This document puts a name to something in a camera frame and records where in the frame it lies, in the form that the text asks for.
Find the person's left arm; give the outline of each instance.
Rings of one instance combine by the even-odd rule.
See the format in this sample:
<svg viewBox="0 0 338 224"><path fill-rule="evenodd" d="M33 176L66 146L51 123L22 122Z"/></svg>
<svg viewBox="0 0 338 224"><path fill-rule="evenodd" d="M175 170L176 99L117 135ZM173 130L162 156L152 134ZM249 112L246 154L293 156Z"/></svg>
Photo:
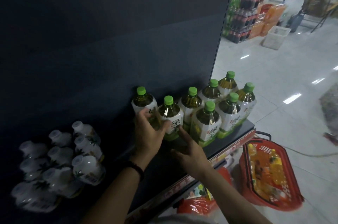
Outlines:
<svg viewBox="0 0 338 224"><path fill-rule="evenodd" d="M130 161L143 171L157 154L165 131L171 122L163 123L155 131L148 122L148 110L141 110L135 117L135 154ZM131 167L124 168L106 189L104 194L81 220L81 224L123 224L140 181L140 175Z"/></svg>

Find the person's right arm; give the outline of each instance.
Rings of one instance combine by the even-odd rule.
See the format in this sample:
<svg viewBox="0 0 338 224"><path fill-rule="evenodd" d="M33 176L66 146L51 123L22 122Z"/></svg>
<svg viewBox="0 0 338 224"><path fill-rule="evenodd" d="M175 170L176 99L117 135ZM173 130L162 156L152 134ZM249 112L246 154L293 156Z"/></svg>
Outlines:
<svg viewBox="0 0 338 224"><path fill-rule="evenodd" d="M187 143L184 153L172 150L184 170L208 188L229 224L272 224L237 192L209 163L203 149L180 126Z"/></svg>

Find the hand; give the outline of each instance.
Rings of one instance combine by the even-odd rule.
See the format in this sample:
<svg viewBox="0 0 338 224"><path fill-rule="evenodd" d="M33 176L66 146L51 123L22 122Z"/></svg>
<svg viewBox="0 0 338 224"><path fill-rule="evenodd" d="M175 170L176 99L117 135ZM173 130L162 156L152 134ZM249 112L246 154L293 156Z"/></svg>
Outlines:
<svg viewBox="0 0 338 224"><path fill-rule="evenodd" d="M147 113L148 109L144 108L135 116L135 154L130 157L130 161L146 169L152 158L157 154L163 136L171 125L171 121L165 121L158 131L150 125L148 118L151 114Z"/></svg>
<svg viewBox="0 0 338 224"><path fill-rule="evenodd" d="M171 154L175 157L183 169L193 178L203 182L209 171L213 171L213 167L205 156L203 149L190 137L190 135L179 126L179 135L187 143L185 152L178 152L174 149Z"/></svg>

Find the person's left hand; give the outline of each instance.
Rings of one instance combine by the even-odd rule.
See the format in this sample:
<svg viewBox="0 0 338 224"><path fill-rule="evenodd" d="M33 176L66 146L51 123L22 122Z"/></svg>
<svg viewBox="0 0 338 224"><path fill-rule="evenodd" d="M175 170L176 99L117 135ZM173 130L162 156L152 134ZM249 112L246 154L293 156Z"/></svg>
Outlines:
<svg viewBox="0 0 338 224"><path fill-rule="evenodd" d="M142 109L135 116L135 154L130 157L130 161L140 166L143 170L147 167L152 158L157 154L163 136L171 125L171 121L165 121L158 131L150 125L148 118L151 114L147 113L147 108Z"/></svg>

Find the green tea bottle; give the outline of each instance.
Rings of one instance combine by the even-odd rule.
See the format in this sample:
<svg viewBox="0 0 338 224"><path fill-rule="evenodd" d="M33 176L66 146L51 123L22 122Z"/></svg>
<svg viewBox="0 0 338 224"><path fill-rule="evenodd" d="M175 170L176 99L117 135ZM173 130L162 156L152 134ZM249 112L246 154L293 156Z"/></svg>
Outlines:
<svg viewBox="0 0 338 224"><path fill-rule="evenodd" d="M204 108L193 113L190 135L201 147L205 147L214 141L221 123L221 117L215 111L215 103L207 101Z"/></svg>
<svg viewBox="0 0 338 224"><path fill-rule="evenodd" d="M198 96L202 99L203 105L207 101L218 102L221 98L221 93L217 87L218 81L211 79L209 85L198 93Z"/></svg>
<svg viewBox="0 0 338 224"><path fill-rule="evenodd" d="M230 93L225 100L217 104L216 111L222 118L221 127L217 133L217 138L224 138L233 132L235 125L240 118L241 107L237 104L238 94Z"/></svg>
<svg viewBox="0 0 338 224"><path fill-rule="evenodd" d="M231 92L237 92L238 86L234 81L234 71L228 71L226 77L218 82L218 89L222 94L222 98L226 98Z"/></svg>
<svg viewBox="0 0 338 224"><path fill-rule="evenodd" d="M179 106L184 112L183 129L190 132L192 114L202 104L196 87L189 87L188 94L180 98Z"/></svg>
<svg viewBox="0 0 338 224"><path fill-rule="evenodd" d="M240 89L238 94L238 104L241 107L241 117L239 124L242 124L251 113L257 103L256 97L252 92L255 86L253 83L246 83L243 89Z"/></svg>
<svg viewBox="0 0 338 224"><path fill-rule="evenodd" d="M143 86L137 87L137 95L133 97L132 106L135 111L135 114L140 112L143 108L148 108L148 113L153 113L157 108L156 99L153 95L146 93L146 88Z"/></svg>
<svg viewBox="0 0 338 224"><path fill-rule="evenodd" d="M164 97L164 104L158 108L157 115L160 122L170 120L172 123L164 134L164 139L172 141L178 138L178 126L183 125L184 113L171 96Z"/></svg>

